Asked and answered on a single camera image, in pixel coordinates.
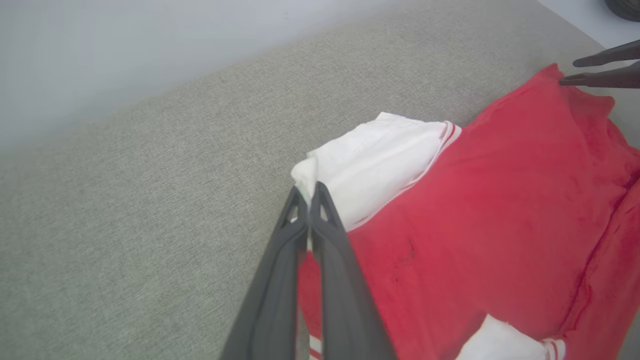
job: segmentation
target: red fabric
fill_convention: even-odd
[[[400,360],[454,359],[486,313],[567,359],[614,359],[640,304],[640,152],[614,101],[551,65],[466,127],[410,190],[351,231]],[[319,269],[300,304],[321,337]]]
[[[322,359],[322,354],[320,354],[319,352],[315,351],[314,349],[310,349],[309,350],[309,355],[313,356],[314,358],[320,360]]]

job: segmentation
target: gray upholstery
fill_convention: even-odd
[[[601,50],[533,0],[405,1],[5,154],[0,357],[217,357],[305,152]]]

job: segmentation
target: white cloth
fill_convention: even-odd
[[[316,181],[329,189],[347,231],[362,225],[415,184],[461,133],[450,122],[380,113],[307,154],[291,176],[307,202]]]
[[[563,340],[539,342],[487,315],[456,360],[563,360],[565,353]]]

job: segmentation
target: dark stain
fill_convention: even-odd
[[[414,258],[415,257],[415,247],[413,246],[413,241],[411,239],[409,239],[409,245],[411,245],[411,253],[409,254],[409,256]]]

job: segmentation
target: red stripe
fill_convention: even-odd
[[[447,139],[446,139],[446,140],[444,140],[444,143],[442,143],[442,145],[445,145],[445,144],[449,141],[449,139],[451,139],[451,137],[453,136],[453,134],[455,134],[455,133],[456,133],[456,128],[457,128],[457,126],[456,126],[456,125],[453,125],[453,131],[451,131],[451,134],[449,134],[449,137],[447,137]]]
[[[309,354],[311,354],[311,356],[313,356],[314,358],[316,358],[318,360],[322,359],[322,355],[319,352],[317,352],[314,349],[312,349],[312,348],[309,349]]]
[[[552,341],[551,345],[554,346],[554,352],[556,352],[556,360],[560,360],[560,359],[558,359],[558,347],[556,346],[556,343],[554,341]]]

